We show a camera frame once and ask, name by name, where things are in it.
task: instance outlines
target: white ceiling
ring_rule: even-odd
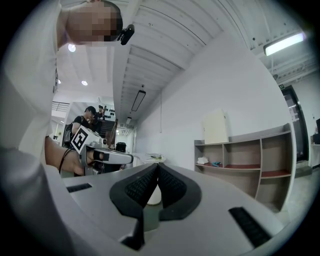
[[[57,53],[58,90],[113,97],[113,48],[77,45],[75,52],[63,46]]]
[[[61,0],[70,5],[77,0]],[[58,52],[61,90],[77,90],[114,98],[116,117],[132,123],[197,52],[222,31],[236,35],[273,74],[288,83],[318,69],[306,42],[265,56],[263,46],[300,31],[299,26],[270,0],[112,0],[121,9],[124,27],[135,33],[126,46],[65,47]],[[137,112],[131,107],[144,85],[146,96]]]

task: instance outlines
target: black camera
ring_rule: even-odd
[[[135,26],[130,24],[126,29],[123,29],[120,35],[117,38],[117,41],[120,40],[121,44],[124,46],[128,43],[129,39],[135,33]]]

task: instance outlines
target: floor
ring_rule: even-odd
[[[314,169],[312,175],[295,178],[290,197],[276,217],[286,226],[292,220],[305,214],[320,187],[320,168]]]

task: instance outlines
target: white wall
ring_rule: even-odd
[[[136,153],[164,154],[167,163],[194,170],[194,140],[204,139],[203,117],[217,108],[225,111],[229,136],[292,123],[269,71],[244,45],[222,33],[163,90],[162,124],[160,97],[140,118]]]
[[[286,86],[289,85],[292,85],[295,91],[305,119],[310,152],[309,166],[319,165],[320,152],[318,148],[313,148],[314,152],[312,152],[310,136],[315,134],[316,120],[320,119],[320,75],[317,72],[299,82],[286,84]]]

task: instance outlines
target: door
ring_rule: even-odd
[[[293,122],[296,141],[296,161],[309,160],[309,140],[307,125],[295,90],[290,85],[282,90]]]

